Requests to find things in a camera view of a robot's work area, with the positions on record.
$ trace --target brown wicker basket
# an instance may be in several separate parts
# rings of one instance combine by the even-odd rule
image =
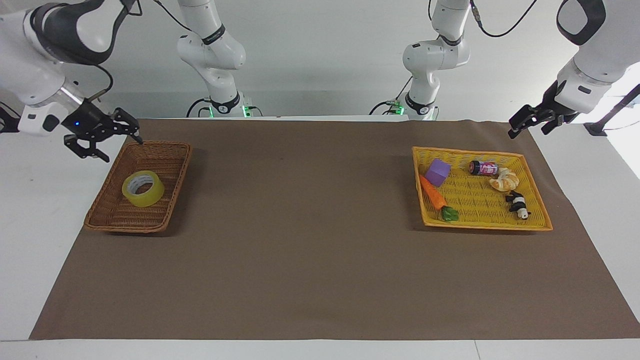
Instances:
[[[128,143],[122,147],[102,189],[84,219],[88,229],[118,233],[166,230],[191,159],[191,146],[180,142]],[[164,184],[162,198],[147,208],[133,206],[122,195],[122,183],[140,170],[155,172]]]

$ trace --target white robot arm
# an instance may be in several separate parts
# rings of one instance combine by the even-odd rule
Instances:
[[[549,134],[580,113],[589,113],[611,85],[640,61],[636,0],[564,0],[557,13],[560,32],[580,48],[560,70],[542,102],[523,106],[509,120],[509,136],[541,123]]]
[[[244,47],[220,21],[210,0],[178,0],[187,26],[195,33],[178,40],[178,54],[202,77],[217,117],[243,117],[244,98],[229,70],[246,61]]]
[[[411,88],[401,94],[400,105],[412,120],[430,116],[440,89],[437,70],[454,69],[469,61],[464,28],[469,15],[469,0],[438,0],[431,22],[438,32],[436,40],[421,41],[406,47],[404,67],[413,76]]]
[[[96,144],[112,135],[138,136],[138,121],[123,109],[105,115],[65,79],[61,63],[99,65],[109,58],[122,21],[136,0],[49,3],[0,17],[0,86],[25,105],[19,130],[48,135],[58,124],[73,134],[65,145],[78,156],[109,161]],[[245,61],[244,48],[222,25],[210,0],[179,0],[195,33],[179,40],[180,57],[205,80],[219,116],[243,116],[243,98],[228,70]],[[89,147],[81,147],[86,140]]]

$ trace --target white wall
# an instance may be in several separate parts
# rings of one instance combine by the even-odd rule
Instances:
[[[0,11],[44,3],[0,0]],[[184,116],[193,100],[206,95],[198,75],[176,55],[184,30],[153,1],[141,3],[144,16],[125,20],[104,64],[116,79],[104,100],[140,117]],[[363,114],[393,98],[409,77],[401,59],[405,46],[436,37],[427,3],[216,1],[227,30],[247,50],[248,61],[236,72],[236,83],[266,115]],[[510,27],[530,1],[478,3],[485,28],[498,32]],[[181,19],[177,2],[164,4]],[[537,104],[577,49],[556,28],[559,4],[539,0],[520,26],[500,39],[484,36],[470,19],[465,30],[470,63],[439,74],[440,118],[506,120],[524,103]],[[86,93],[106,83],[96,69],[70,65],[67,71]],[[5,98],[0,92],[0,99]]]

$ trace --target purple cube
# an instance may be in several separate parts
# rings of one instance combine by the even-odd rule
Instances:
[[[440,159],[435,159],[424,177],[426,177],[433,186],[439,187],[444,183],[445,179],[447,179],[450,171],[451,165]]]

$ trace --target croissant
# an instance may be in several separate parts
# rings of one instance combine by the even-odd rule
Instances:
[[[497,179],[490,179],[489,184],[499,192],[516,190],[520,184],[520,179],[516,173],[509,168],[500,168]]]

